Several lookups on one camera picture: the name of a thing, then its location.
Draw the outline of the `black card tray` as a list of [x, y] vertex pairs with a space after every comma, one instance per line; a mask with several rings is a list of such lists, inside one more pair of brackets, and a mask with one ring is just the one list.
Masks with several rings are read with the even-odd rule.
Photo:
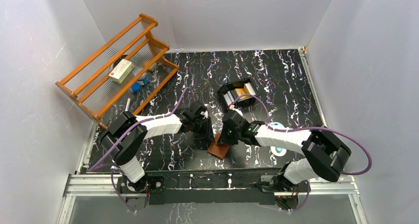
[[247, 108], [256, 102], [256, 99], [253, 98], [251, 94], [243, 94], [241, 96], [238, 96], [237, 93], [235, 92], [235, 89], [237, 88], [244, 88], [245, 83], [251, 83], [256, 92], [256, 95], [254, 96], [260, 97], [258, 90], [256, 89], [256, 85], [250, 77], [239, 79], [239, 80], [229, 82], [229, 83], [225, 83], [216, 92], [218, 102], [221, 105], [222, 111], [224, 113], [227, 113], [227, 111], [229, 110], [223, 96], [228, 91], [230, 91], [235, 98], [232, 105], [234, 105], [236, 108]]

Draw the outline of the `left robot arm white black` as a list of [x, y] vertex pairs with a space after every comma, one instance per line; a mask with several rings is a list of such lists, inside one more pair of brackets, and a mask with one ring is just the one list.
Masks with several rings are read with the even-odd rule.
[[193, 132], [196, 139], [210, 144], [215, 141], [211, 117], [199, 101], [186, 108], [156, 116], [135, 116], [123, 112], [99, 138], [100, 145], [110, 151], [110, 157], [124, 174], [126, 187], [134, 192], [144, 192], [152, 187], [151, 181], [136, 157], [145, 139], [165, 134]]

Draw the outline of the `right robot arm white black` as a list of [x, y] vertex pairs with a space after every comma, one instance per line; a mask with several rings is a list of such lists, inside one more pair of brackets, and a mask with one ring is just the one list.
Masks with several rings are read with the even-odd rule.
[[263, 192], [292, 191], [299, 183], [314, 178], [330, 182], [339, 180], [351, 150], [325, 127], [293, 132], [275, 129], [263, 121], [248, 122], [241, 113], [229, 110], [222, 118], [217, 145], [280, 147], [304, 155], [286, 163], [276, 176], [260, 178], [255, 187]]

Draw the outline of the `brown leather card holder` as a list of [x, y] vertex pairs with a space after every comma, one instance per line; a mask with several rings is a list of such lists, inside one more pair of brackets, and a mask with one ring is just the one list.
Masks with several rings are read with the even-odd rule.
[[208, 148], [208, 154], [223, 160], [228, 153], [231, 145], [229, 144], [218, 144], [217, 141], [221, 137], [221, 133], [216, 133], [214, 136], [214, 142], [212, 142]]

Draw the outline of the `gold credit card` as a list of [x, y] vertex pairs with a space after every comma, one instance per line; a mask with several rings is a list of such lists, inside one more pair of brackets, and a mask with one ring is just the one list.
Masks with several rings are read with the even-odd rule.
[[245, 88], [237, 88], [235, 89], [235, 92], [237, 93], [238, 96], [249, 93]]

